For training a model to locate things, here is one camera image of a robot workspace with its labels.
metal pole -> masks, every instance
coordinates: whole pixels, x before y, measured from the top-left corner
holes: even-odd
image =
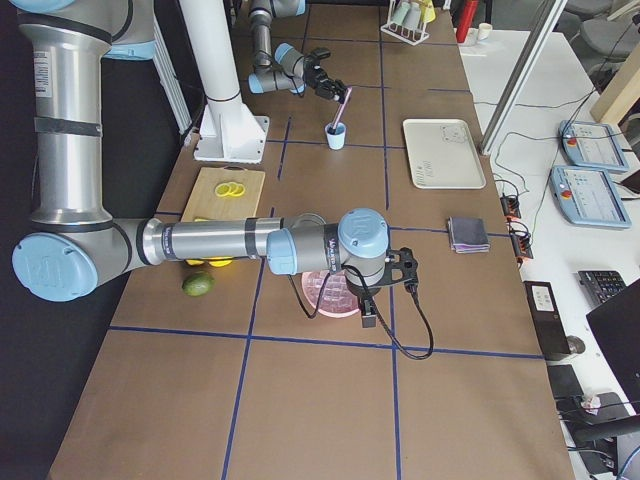
[[[529,78],[529,74],[538,60],[538,56],[540,52],[542,52],[547,38],[549,38],[549,35],[558,23],[558,19],[566,3],[567,0],[547,0],[544,3],[536,24],[529,34],[527,43],[522,48],[520,58],[518,58],[516,62],[516,66],[511,73],[502,97],[500,97],[496,111],[489,121],[487,131],[480,144],[480,151],[483,155],[489,155],[491,153],[498,133],[511,113],[516,99],[518,95],[520,95],[520,91],[524,87],[527,78]]]

blue cable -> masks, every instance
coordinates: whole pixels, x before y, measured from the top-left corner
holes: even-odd
[[[631,455],[629,455],[627,459],[624,461],[624,464],[622,465],[622,469],[620,470],[620,473],[618,473],[616,480],[622,480],[624,472],[627,471],[627,468],[629,468],[629,465],[631,465],[631,460],[633,460],[633,457],[635,457],[638,454],[638,452],[640,452],[640,445],[638,445],[636,449],[633,452],[631,452]]]

white tray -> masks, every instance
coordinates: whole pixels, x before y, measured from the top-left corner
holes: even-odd
[[[416,187],[478,189],[486,185],[466,122],[408,119],[402,129]]]

table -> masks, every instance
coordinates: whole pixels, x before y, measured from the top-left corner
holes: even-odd
[[[211,295],[182,295],[183,263],[134,272],[58,457],[61,478],[572,478],[568,455],[496,191],[411,185],[401,122],[462,118],[480,126],[448,13],[430,41],[383,38],[378,7],[311,5],[274,36],[354,86],[347,145],[330,151],[335,105],[308,94],[251,96],[271,130],[258,214],[313,211],[337,221],[370,207],[394,248],[420,262],[419,296],[436,336],[426,362],[403,357],[360,318],[306,320],[263,262],[216,270]],[[246,21],[233,37],[247,59]],[[248,73],[240,63],[240,78]],[[201,164],[192,138],[157,217],[177,221]],[[482,159],[485,176],[490,165]],[[487,254],[451,251],[449,216],[484,219]],[[426,333],[402,287],[376,300],[400,341]]]
[[[528,32],[496,31],[487,42],[461,49],[483,130],[495,109],[492,104],[499,100],[508,72],[515,65],[527,36]],[[557,151],[558,142],[555,139],[528,140],[516,135],[507,137],[509,132],[534,138],[555,137],[560,121],[570,118],[579,102],[559,108],[539,106],[562,105],[584,98],[591,90],[592,84],[564,36],[560,33],[551,34],[518,98],[518,104],[521,105],[514,108],[496,141],[497,147],[491,156],[492,170],[501,178],[516,183],[521,191],[525,187],[523,180],[526,181],[526,189],[529,190],[529,193],[521,196],[520,208],[524,223],[531,228],[535,225],[535,258],[524,263],[522,279],[550,282],[566,334],[575,335],[585,342],[584,354],[559,363],[573,366],[586,395],[613,391],[624,401],[626,396],[589,330],[585,315],[593,306],[577,281],[576,272],[618,270],[627,284],[640,276],[640,205],[637,202],[625,202],[633,222],[632,228],[625,231],[569,224],[554,204],[547,187],[552,164],[567,164],[563,154]],[[597,93],[588,98],[579,111],[578,120],[593,121],[589,111],[597,99]],[[618,138],[623,148],[629,148],[624,137]],[[640,162],[633,153],[625,155],[631,172],[640,168]],[[523,178],[501,168],[496,159],[500,165],[521,174]],[[624,175],[612,177],[619,181]],[[505,186],[504,190],[507,194],[514,193],[510,186]],[[621,194],[630,196],[622,190]],[[629,407],[628,410],[633,414],[633,409]],[[572,454],[576,477],[587,479],[589,477],[578,458],[577,454]]]

pink plate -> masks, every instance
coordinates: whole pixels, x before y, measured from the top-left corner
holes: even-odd
[[[327,273],[327,270],[322,270],[320,272],[304,272],[302,274],[302,291],[309,304],[311,304],[311,308],[316,307],[320,287],[322,287],[322,282]],[[327,317],[348,317],[359,311],[358,299],[347,289],[347,279],[344,276],[344,272],[338,272],[329,277],[322,297],[318,312]]]

